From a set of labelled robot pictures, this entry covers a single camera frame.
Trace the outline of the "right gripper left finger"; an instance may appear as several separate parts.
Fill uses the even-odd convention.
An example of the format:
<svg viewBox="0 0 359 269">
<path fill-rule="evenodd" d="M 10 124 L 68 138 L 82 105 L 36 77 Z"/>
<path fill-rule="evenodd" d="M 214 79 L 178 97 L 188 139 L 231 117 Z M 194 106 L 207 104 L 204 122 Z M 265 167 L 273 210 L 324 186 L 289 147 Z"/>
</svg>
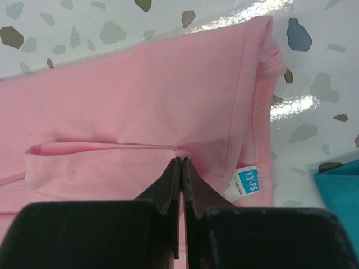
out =
<svg viewBox="0 0 359 269">
<path fill-rule="evenodd" d="M 175 158 L 134 200 L 27 205 L 1 244 L 1 267 L 173 268 L 180 177 Z"/>
</svg>

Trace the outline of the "pink t shirt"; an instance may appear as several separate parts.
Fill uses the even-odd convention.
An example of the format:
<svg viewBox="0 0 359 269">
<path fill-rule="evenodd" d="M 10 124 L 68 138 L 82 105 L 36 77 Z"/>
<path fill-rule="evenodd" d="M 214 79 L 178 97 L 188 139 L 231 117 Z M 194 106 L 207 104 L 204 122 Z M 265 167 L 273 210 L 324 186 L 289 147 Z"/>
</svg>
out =
<svg viewBox="0 0 359 269">
<path fill-rule="evenodd" d="M 1 244 L 32 203 L 134 200 L 181 160 L 236 207 L 273 203 L 273 19 L 150 41 L 1 82 Z"/>
</svg>

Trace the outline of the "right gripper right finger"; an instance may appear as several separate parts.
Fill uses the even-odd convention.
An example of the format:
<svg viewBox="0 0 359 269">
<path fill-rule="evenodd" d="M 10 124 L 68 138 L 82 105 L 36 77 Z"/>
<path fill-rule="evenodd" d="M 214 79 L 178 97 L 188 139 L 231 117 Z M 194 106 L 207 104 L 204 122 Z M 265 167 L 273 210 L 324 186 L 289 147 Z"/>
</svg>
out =
<svg viewBox="0 0 359 269">
<path fill-rule="evenodd" d="M 187 268 L 357 268 L 339 219 L 319 208 L 236 207 L 182 165 Z"/>
</svg>

